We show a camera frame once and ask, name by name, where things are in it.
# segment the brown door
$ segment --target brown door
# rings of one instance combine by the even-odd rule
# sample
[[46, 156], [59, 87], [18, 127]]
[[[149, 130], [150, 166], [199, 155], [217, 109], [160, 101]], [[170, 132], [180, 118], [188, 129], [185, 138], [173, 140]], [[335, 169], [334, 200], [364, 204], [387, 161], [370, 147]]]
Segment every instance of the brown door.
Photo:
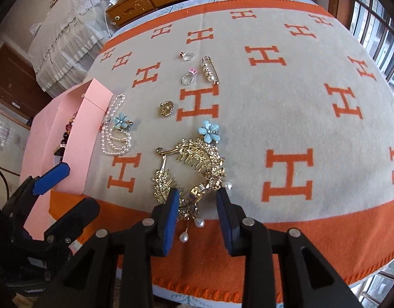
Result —
[[0, 48], [0, 103], [28, 119], [51, 100], [38, 85], [34, 69], [3, 44]]

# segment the blue flower ornament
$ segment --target blue flower ornament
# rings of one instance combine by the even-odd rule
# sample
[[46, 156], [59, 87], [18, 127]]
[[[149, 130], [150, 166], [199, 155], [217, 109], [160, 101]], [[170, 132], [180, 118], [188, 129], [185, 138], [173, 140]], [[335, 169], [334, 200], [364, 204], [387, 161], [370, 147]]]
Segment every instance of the blue flower ornament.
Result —
[[211, 124], [208, 120], [203, 121], [203, 126], [198, 128], [198, 133], [204, 136], [204, 141], [210, 144], [213, 140], [217, 143], [220, 141], [218, 129], [220, 126]]
[[129, 131], [133, 122], [128, 119], [124, 113], [119, 113], [117, 117], [114, 117], [114, 128], [118, 129], [120, 132]]

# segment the bed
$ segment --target bed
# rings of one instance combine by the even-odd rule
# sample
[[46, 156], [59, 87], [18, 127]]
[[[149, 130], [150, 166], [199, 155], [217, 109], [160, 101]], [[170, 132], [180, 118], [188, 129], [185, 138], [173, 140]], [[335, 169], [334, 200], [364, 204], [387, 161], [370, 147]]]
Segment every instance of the bed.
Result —
[[114, 31], [109, 0], [58, 0], [28, 50], [40, 87], [52, 97], [80, 83]]

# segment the white pearl bead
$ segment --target white pearl bead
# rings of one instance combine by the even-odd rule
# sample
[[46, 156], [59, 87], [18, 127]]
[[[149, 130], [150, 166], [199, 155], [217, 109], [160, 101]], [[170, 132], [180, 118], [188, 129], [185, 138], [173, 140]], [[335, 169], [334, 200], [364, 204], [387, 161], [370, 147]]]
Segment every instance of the white pearl bead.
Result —
[[194, 219], [194, 224], [198, 228], [203, 228], [206, 223], [204, 222], [204, 219], [196, 218], [196, 219]]
[[183, 243], [185, 243], [185, 242], [188, 241], [188, 233], [187, 233], [187, 232], [183, 232], [183, 233], [180, 235], [180, 241], [183, 242]]
[[230, 182], [223, 182], [223, 188], [226, 188], [228, 191], [233, 188], [233, 185]]

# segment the ring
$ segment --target ring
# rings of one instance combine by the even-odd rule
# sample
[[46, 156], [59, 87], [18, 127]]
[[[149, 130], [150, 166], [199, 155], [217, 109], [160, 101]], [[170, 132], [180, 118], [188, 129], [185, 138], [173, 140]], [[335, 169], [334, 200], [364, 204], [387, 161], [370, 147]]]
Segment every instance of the ring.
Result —
[[182, 59], [183, 59], [184, 61], [191, 61], [191, 60], [194, 58], [194, 54], [192, 54], [192, 53], [186, 53], [186, 52], [184, 52], [184, 51], [182, 51], [182, 52], [180, 53], [180, 56], [182, 57]]
[[188, 73], [182, 77], [181, 83], [185, 86], [188, 86], [191, 82], [194, 81], [195, 73], [197, 73], [197, 71], [194, 68], [190, 68]]

